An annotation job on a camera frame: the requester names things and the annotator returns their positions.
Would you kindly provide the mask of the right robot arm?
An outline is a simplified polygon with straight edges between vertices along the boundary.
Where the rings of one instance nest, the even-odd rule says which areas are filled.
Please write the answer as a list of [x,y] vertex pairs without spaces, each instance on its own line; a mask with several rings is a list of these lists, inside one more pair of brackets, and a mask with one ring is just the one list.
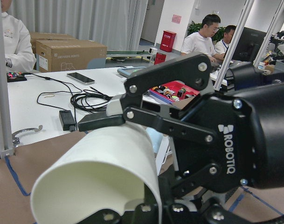
[[210,71],[210,60],[201,53],[139,70],[125,81],[125,94],[112,99],[115,110],[79,121],[80,131],[132,122],[173,139],[174,164],[158,177],[160,200],[147,192],[148,214],[139,205],[116,214],[114,223],[244,224],[244,218],[225,210],[216,197],[196,203],[195,211],[180,199],[197,187],[216,193],[244,185],[284,187],[284,72],[264,75],[251,63],[227,68],[234,77],[233,92],[198,95],[183,109],[142,99],[152,87],[176,80],[203,90]]

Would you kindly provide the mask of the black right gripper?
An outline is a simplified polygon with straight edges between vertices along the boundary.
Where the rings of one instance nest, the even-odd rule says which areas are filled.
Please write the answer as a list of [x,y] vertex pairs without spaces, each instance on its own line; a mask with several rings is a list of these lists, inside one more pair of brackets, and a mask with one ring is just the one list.
[[174,138],[178,163],[172,195],[202,187],[214,193],[195,213],[199,224],[248,224],[225,210],[217,194],[246,184],[284,187],[284,83],[228,95],[205,94],[179,113],[181,121],[215,132],[211,143]]

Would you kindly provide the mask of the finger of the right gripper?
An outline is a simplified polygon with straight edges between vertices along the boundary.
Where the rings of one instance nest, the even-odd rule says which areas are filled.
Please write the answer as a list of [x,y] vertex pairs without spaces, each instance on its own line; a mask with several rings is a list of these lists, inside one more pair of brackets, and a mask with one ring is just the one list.
[[171,100],[152,91],[155,86],[180,80],[201,91],[209,82],[210,59],[201,53],[187,54],[132,73],[124,83],[125,93],[114,96],[106,111],[89,114],[78,122],[79,131],[118,126],[126,121],[152,127],[176,138],[210,145],[216,132],[207,127],[181,121],[179,109]]

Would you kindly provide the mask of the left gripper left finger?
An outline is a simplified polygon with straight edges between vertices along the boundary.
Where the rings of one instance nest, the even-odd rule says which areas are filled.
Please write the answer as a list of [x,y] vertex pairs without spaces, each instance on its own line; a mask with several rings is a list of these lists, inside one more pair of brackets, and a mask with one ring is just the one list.
[[113,209],[101,209],[81,221],[82,224],[158,224],[159,208],[156,202],[144,201],[120,215]]

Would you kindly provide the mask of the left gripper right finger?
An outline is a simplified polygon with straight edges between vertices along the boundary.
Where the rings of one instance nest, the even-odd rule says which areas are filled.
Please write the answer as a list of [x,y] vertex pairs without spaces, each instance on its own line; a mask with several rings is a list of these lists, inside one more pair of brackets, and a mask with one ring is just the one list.
[[178,205],[174,201],[172,189],[169,179],[164,175],[158,176],[160,198],[164,210],[179,210]]

